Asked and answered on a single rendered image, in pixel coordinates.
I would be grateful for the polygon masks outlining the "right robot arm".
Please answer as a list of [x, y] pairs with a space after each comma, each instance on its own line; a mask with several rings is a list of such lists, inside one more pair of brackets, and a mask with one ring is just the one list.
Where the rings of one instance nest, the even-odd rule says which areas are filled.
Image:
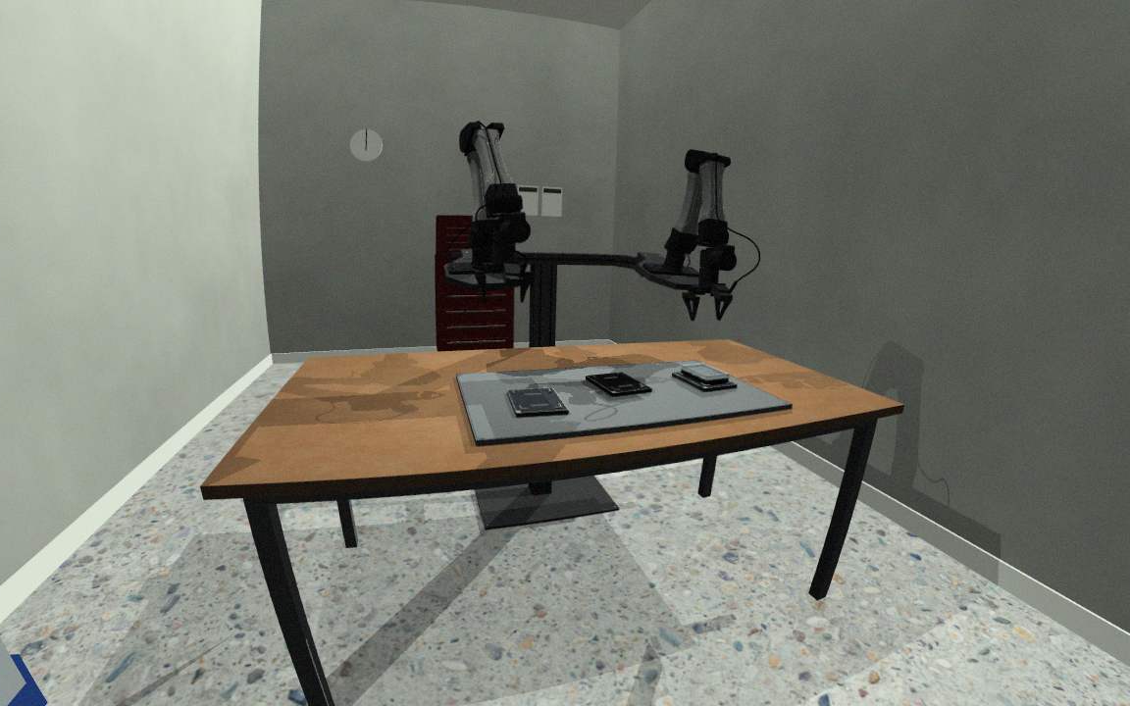
[[[459, 132], [459, 149], [466, 152], [473, 188], [473, 223], [468, 235], [468, 246], [472, 247], [472, 261], [447, 263], [450, 276], [473, 274], [475, 270], [483, 270], [483, 263], [492, 263], [490, 238], [503, 241], [503, 245], [507, 246], [506, 242], [522, 244], [531, 235], [525, 213], [521, 213], [522, 197], [519, 195], [516, 184], [508, 177], [499, 152], [499, 137], [504, 130], [503, 124], [489, 124], [488, 128], [483, 128], [481, 124], [467, 124]], [[506, 195], [499, 180], [505, 186]], [[501, 200], [489, 204], [496, 198]], [[483, 207], [485, 202], [487, 206]], [[483, 209], [477, 213], [479, 207]], [[476, 213], [477, 223], [490, 238], [477, 227]]]

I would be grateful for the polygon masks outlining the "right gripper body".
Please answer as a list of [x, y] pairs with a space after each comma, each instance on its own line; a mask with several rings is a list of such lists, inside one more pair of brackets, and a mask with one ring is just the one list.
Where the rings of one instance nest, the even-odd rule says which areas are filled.
[[[507, 247], [499, 246], [496, 242], [492, 242], [492, 263], [483, 263], [483, 270], [475, 270], [476, 276], [484, 274], [503, 274], [503, 269], [505, 269], [506, 276], [518, 276], [522, 270], [520, 261], [515, 261], [515, 253]], [[520, 268], [521, 267], [521, 268]], [[494, 270], [488, 270], [494, 269]]]

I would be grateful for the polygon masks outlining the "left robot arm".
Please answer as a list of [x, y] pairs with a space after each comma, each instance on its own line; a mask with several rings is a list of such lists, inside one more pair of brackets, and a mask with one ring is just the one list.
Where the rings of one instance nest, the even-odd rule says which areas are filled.
[[[734, 245], [728, 245], [728, 221], [723, 210], [723, 174], [731, 165], [731, 158], [688, 149], [685, 167], [688, 169], [688, 186], [685, 204], [679, 213], [671, 237], [664, 242], [664, 263], [644, 263], [652, 274], [699, 277], [692, 267], [685, 265], [686, 254], [692, 254], [697, 245], [707, 246], [699, 251], [699, 267], [714, 270], [733, 270], [737, 264]], [[699, 213], [702, 209], [702, 213]], [[699, 223], [698, 223], [699, 218]], [[718, 220], [719, 218], [719, 220]], [[725, 224], [722, 227], [719, 221]], [[696, 233], [698, 223], [698, 233]], [[704, 244], [705, 242], [705, 244]], [[678, 250], [678, 251], [676, 251]], [[683, 253], [685, 251], [685, 253]]]

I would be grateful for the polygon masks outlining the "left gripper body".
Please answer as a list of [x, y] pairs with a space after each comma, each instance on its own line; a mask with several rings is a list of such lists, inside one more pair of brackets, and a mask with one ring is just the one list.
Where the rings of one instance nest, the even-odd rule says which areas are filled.
[[[698, 286], [688, 285], [688, 293], [683, 293], [688, 296], [705, 295], [710, 293], [710, 287], [716, 287], [718, 293], [728, 293], [728, 287], [725, 284], [718, 284], [719, 270], [712, 272], [712, 268], [699, 268], [699, 279]], [[701, 287], [702, 286], [702, 287]], [[710, 293], [710, 296], [714, 296]], [[716, 296], [714, 296], [716, 298]]]

